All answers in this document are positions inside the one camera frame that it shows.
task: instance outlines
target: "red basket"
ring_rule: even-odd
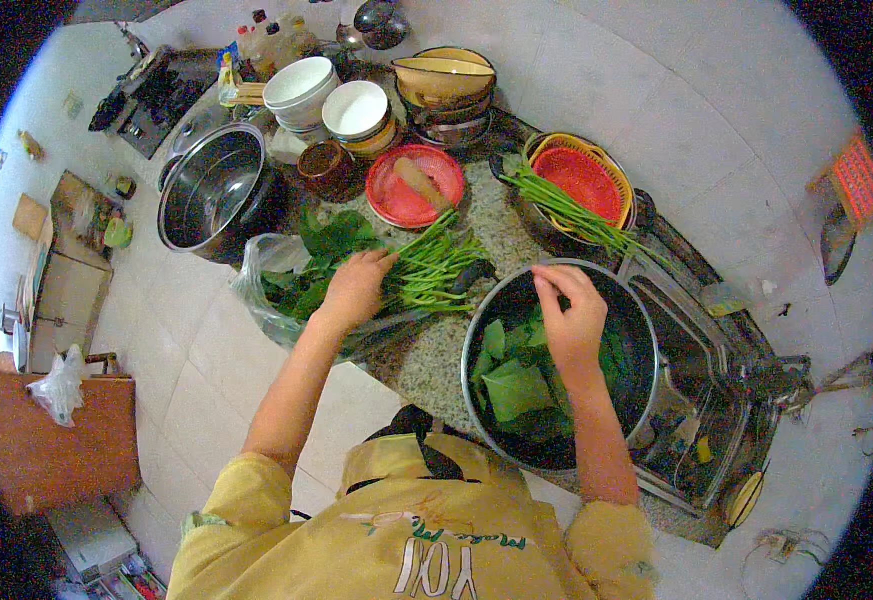
[[[426,173],[454,207],[463,199],[463,171],[447,153],[422,144],[400,146],[377,158],[366,176],[370,207],[396,227],[416,230],[432,225],[439,213],[393,172],[396,159],[407,157]]]
[[[533,172],[555,183],[584,209],[616,223],[622,213],[622,199],[602,165],[583,152],[556,147],[544,150],[533,162]]]

